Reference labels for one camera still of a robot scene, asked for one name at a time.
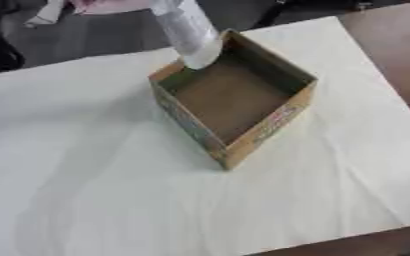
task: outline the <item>wooden table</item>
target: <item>wooden table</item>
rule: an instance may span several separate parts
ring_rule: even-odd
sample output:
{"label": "wooden table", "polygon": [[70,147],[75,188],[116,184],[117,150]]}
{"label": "wooden table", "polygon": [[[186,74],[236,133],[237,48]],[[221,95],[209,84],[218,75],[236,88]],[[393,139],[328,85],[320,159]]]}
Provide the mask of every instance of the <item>wooden table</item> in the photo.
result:
{"label": "wooden table", "polygon": [[[410,4],[347,14],[339,19],[410,106]],[[404,229],[257,255],[407,256],[409,252],[410,229]]]}
{"label": "wooden table", "polygon": [[253,256],[410,256],[410,227]]}
{"label": "wooden table", "polygon": [[410,4],[339,18],[410,107]]}

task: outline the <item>gray floor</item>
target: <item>gray floor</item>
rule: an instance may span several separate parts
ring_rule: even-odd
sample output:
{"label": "gray floor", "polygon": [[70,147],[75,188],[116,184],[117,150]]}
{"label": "gray floor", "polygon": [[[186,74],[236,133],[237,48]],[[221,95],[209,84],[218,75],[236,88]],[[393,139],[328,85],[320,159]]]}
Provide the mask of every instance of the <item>gray floor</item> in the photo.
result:
{"label": "gray floor", "polygon": [[[168,42],[152,14],[137,11],[104,16],[66,15],[56,25],[29,29],[22,26],[42,0],[20,0],[23,11],[5,20],[7,38],[26,58],[26,67],[57,63],[86,56],[152,50]],[[219,29],[249,29],[271,6],[273,0],[198,0]],[[405,0],[376,0],[376,6],[398,4]],[[333,4],[292,8],[275,24],[337,15],[348,8]]]}

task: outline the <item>open box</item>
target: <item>open box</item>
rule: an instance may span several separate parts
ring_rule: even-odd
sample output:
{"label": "open box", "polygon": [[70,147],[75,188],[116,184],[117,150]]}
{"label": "open box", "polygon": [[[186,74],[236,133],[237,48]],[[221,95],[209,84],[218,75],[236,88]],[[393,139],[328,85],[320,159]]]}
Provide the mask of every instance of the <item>open box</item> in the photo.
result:
{"label": "open box", "polygon": [[210,66],[178,60],[150,80],[160,106],[231,169],[309,104],[317,79],[235,31],[222,38]]}

